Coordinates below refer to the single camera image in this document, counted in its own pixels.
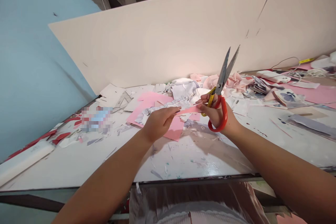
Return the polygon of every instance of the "yellow scissors handle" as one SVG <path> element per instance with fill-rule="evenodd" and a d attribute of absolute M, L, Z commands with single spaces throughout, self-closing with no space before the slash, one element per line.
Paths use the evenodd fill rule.
<path fill-rule="evenodd" d="M 208 94 L 211 94 L 210 95 L 210 98 L 209 98 L 209 101 L 208 101 L 208 107 L 211 107 L 211 104 L 212 104 L 212 101 L 214 100 L 214 92 L 215 92 L 215 89 L 216 89 L 216 87 L 213 87 L 211 90 L 210 90 L 210 92 L 208 93 Z"/>

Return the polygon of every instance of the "red strip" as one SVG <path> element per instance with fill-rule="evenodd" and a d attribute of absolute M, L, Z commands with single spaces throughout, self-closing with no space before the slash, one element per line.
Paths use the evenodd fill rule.
<path fill-rule="evenodd" d="M 81 123 L 82 123 L 82 121 L 77 121 L 77 122 L 75 122 L 75 126 L 78 125 L 78 124 L 81 124 Z"/>
<path fill-rule="evenodd" d="M 23 147 L 21 150 L 18 150 L 18 151 L 16 151 L 16 152 L 14 152 L 14 153 L 13 153 L 12 155 L 10 155 L 5 161 L 7 161 L 7 160 L 9 160 L 9 159 L 11 159 L 11 158 L 13 158 L 13 157 L 15 157 L 16 155 L 20 154 L 21 152 L 23 152 L 23 151 L 29 149 L 30 147 L 34 146 L 34 145 L 37 144 L 37 142 L 40 141 L 41 139 L 46 138 L 46 137 L 48 137 L 48 136 L 51 136 L 51 135 L 55 134 L 56 131 L 57 131 L 57 129 L 45 133 L 43 136 L 40 136 L 40 137 L 37 138 L 36 140 L 34 140 L 34 141 L 30 142 L 29 144 L 27 144 L 27 145 L 26 145 L 25 147 Z"/>
<path fill-rule="evenodd" d="M 53 140 L 52 142 L 57 145 L 63 138 L 66 138 L 68 135 L 70 135 L 70 132 L 67 133 L 63 133 L 61 135 L 59 135 L 55 140 Z"/>
<path fill-rule="evenodd" d="M 67 120 L 64 121 L 64 123 L 66 122 L 69 122 L 69 121 L 73 121 L 73 120 L 80 120 L 81 118 L 80 117 L 73 117 L 73 118 L 69 118 Z"/>

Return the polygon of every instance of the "white board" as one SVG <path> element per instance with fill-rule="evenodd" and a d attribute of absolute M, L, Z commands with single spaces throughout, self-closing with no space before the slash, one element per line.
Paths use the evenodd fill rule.
<path fill-rule="evenodd" d="M 148 0 L 50 24 L 96 94 L 220 71 L 266 0 Z M 245 62 L 239 69 L 256 69 Z"/>
<path fill-rule="evenodd" d="M 98 94 L 219 73 L 239 44 L 233 71 L 330 53 L 335 13 L 335 0 L 148 0 L 49 26 Z"/>

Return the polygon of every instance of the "person's left hand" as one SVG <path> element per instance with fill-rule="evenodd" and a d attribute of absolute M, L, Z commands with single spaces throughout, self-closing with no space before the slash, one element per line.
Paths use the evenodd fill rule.
<path fill-rule="evenodd" d="M 181 107 L 162 108 L 154 111 L 148 117 L 142 128 L 143 134 L 150 142 L 155 142 L 168 131 L 173 118 Z"/>

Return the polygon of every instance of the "hand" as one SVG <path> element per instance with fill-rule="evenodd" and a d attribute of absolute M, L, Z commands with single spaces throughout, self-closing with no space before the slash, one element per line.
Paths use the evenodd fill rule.
<path fill-rule="evenodd" d="M 169 107 L 156 110 L 148 117 L 142 128 L 143 134 L 150 142 L 155 142 L 168 131 L 176 112 L 181 107 Z"/>
<path fill-rule="evenodd" d="M 209 116 L 210 121 L 213 126 L 216 128 L 219 126 L 221 120 L 223 120 L 223 110 L 222 105 L 219 105 L 218 108 L 214 108 L 214 106 L 217 103 L 218 95 L 215 94 L 213 97 L 213 101 L 211 104 L 211 108 L 206 106 L 205 103 L 208 103 L 210 98 L 210 94 L 204 94 L 201 96 L 201 98 L 196 102 L 198 105 L 198 108 L 205 113 L 207 116 Z M 242 127 L 242 125 L 237 121 L 235 115 L 232 112 L 232 109 L 230 106 L 226 103 L 226 109 L 227 109 L 227 123 L 224 127 L 224 129 L 221 131 L 223 135 L 231 135 L 235 134 L 236 132 L 239 132 L 239 129 Z"/>

